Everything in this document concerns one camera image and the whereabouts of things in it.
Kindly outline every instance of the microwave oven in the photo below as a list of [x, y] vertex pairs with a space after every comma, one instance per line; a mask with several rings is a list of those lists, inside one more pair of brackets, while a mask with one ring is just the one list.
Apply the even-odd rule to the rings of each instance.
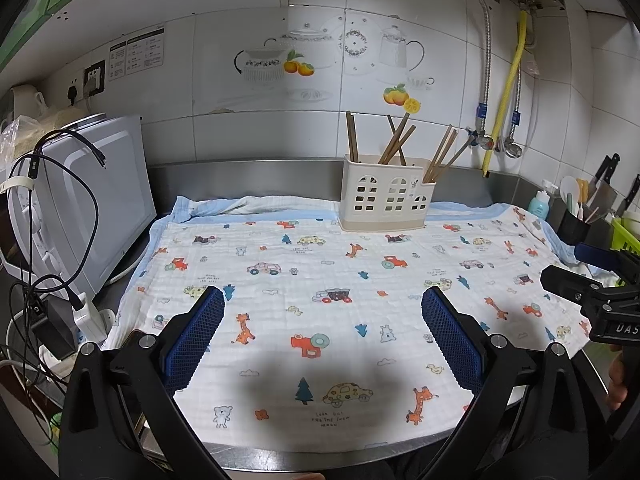
[[[106, 157], [102, 168], [92, 152], [72, 136], [47, 142], [42, 153], [54, 158], [92, 190], [98, 203], [98, 229], [82, 271], [70, 285], [92, 299], [136, 238], [155, 218], [146, 174], [139, 116], [107, 119], [97, 114], [66, 128], [82, 134]], [[16, 174], [26, 175], [24, 160]], [[95, 221], [94, 203], [84, 187], [57, 166], [40, 161], [31, 197], [33, 263], [31, 281], [45, 274], [63, 280], [76, 271]], [[0, 258], [7, 272], [27, 281], [29, 257], [28, 190], [14, 187], [0, 196]], [[43, 287], [59, 285], [47, 280]], [[60, 290], [57, 295], [66, 298]]]

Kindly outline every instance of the power adapter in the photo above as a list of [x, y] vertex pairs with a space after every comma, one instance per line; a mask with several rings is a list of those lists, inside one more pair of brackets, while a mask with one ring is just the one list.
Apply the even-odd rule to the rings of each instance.
[[52, 306], [52, 302], [55, 301], [68, 303], [62, 298], [49, 295], [45, 300], [36, 301], [31, 305], [34, 317], [31, 321], [31, 331], [56, 359], [62, 361], [77, 351], [76, 338]]

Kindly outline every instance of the cartoon tree print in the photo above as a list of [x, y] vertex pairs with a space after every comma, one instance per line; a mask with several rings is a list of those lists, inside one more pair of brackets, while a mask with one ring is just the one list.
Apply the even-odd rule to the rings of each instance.
[[298, 384], [298, 392], [296, 393], [296, 400], [299, 400], [306, 406], [308, 402], [314, 400], [314, 396], [309, 389], [308, 383], [305, 381], [305, 378], [300, 379], [300, 383]]

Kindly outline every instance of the human hand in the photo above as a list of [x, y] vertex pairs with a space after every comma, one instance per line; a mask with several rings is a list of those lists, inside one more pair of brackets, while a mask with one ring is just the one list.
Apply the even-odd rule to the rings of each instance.
[[[622, 350], [622, 347], [611, 345], [614, 352]], [[626, 399], [626, 386], [623, 384], [625, 378], [625, 366], [622, 363], [622, 354], [618, 354], [609, 366], [609, 394], [606, 403], [612, 410], [620, 407], [620, 404]]]

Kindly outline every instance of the metal screw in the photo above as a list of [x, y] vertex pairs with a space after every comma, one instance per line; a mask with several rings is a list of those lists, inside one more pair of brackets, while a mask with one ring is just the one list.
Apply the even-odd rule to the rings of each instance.
[[143, 335], [140, 338], [140, 341], [138, 341], [138, 344], [142, 348], [151, 348], [155, 343], [156, 343], [156, 337], [151, 334]]
[[507, 346], [507, 339], [500, 334], [492, 335], [490, 341], [496, 348], [504, 348]]
[[551, 351], [557, 356], [564, 355], [564, 346], [560, 343], [551, 343]]
[[95, 344], [89, 342], [89, 343], [84, 343], [81, 347], [80, 347], [80, 353], [82, 355], [89, 355], [91, 352], [93, 352], [95, 350]]

